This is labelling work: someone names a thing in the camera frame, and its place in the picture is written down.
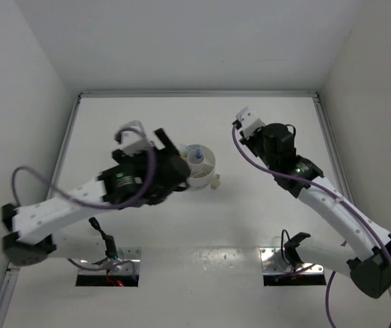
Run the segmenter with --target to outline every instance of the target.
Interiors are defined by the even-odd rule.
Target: beige small object
[[[220,175],[219,174],[215,174],[214,175],[214,179],[212,179],[211,181],[211,188],[212,189],[216,189],[218,188],[218,186],[220,185]]]

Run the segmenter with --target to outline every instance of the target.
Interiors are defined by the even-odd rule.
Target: white table
[[[314,100],[203,94],[82,98],[55,173],[61,188],[70,190],[114,166],[113,134],[130,120],[141,120],[151,138],[154,129],[164,128],[175,144],[208,146],[221,186],[99,215],[119,246],[142,248],[139,287],[75,287],[77,270],[65,259],[49,259],[21,269],[4,328],[329,327],[325,287],[264,287],[258,247],[278,246],[283,228],[332,243],[342,238],[272,177],[247,164],[231,140],[231,123],[245,106],[266,123],[293,124],[298,153],[335,184]],[[87,220],[65,232],[95,233]],[[390,322],[388,294],[369,299],[341,275],[331,305],[338,327]]]

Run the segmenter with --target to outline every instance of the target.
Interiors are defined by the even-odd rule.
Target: gray wall
[[[50,177],[74,99],[68,95],[13,0],[0,0],[0,206],[12,201],[12,170],[28,164]],[[20,177],[24,203],[46,188]],[[0,222],[0,239],[5,234]],[[6,261],[0,248],[0,285]]]
[[[72,90],[323,85],[362,0],[16,0]]]
[[[391,229],[391,1],[368,1],[322,92],[358,206]]]

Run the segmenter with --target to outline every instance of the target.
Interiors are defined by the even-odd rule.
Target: white wall
[[[322,96],[358,206],[391,229],[391,1],[367,1]]]
[[[16,0],[68,87],[323,85],[363,0]]]
[[[51,176],[73,101],[15,2],[0,0],[0,206],[12,201],[16,166]],[[46,188],[21,176],[19,192],[25,203],[36,202]],[[0,240],[3,234],[0,222]],[[0,285],[5,268],[0,247]]]

